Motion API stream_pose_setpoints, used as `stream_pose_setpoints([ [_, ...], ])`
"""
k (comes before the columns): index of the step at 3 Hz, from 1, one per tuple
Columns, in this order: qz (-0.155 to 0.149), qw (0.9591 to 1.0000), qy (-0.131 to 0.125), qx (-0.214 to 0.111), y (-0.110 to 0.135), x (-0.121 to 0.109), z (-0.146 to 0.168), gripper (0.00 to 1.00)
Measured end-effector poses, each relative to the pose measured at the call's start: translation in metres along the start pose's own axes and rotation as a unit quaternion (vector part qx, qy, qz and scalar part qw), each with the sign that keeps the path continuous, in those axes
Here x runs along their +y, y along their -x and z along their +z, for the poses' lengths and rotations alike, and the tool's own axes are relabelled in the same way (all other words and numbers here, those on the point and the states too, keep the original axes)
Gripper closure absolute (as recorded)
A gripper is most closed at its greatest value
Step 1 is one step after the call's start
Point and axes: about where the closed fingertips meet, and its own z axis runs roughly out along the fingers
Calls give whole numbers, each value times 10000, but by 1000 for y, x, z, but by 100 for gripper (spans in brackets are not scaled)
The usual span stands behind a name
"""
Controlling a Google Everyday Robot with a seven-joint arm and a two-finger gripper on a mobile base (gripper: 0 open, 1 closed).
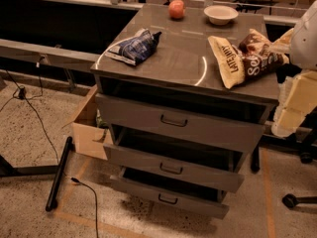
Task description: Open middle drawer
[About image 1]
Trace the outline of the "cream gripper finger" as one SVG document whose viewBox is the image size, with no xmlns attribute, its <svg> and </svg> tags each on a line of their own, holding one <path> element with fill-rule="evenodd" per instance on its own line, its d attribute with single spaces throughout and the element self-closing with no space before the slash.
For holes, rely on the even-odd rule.
<svg viewBox="0 0 317 238">
<path fill-rule="evenodd" d="M 278 102 L 271 132 L 285 138 L 295 133 L 317 107 L 317 71 L 304 70 L 294 77 L 288 76 L 279 86 Z"/>
</svg>

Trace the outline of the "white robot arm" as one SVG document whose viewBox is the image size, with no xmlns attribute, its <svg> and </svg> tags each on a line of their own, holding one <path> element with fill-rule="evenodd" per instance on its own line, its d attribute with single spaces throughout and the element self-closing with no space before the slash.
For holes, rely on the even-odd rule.
<svg viewBox="0 0 317 238">
<path fill-rule="evenodd" d="M 292 32 L 286 32 L 280 40 L 285 42 L 286 36 L 290 37 L 289 46 L 275 42 L 272 49 L 289 53 L 291 64 L 301 71 L 295 76 L 287 75 L 288 69 L 276 72 L 279 96 L 271 132 L 277 137 L 295 133 L 305 117 L 317 107 L 317 1 Z"/>
</svg>

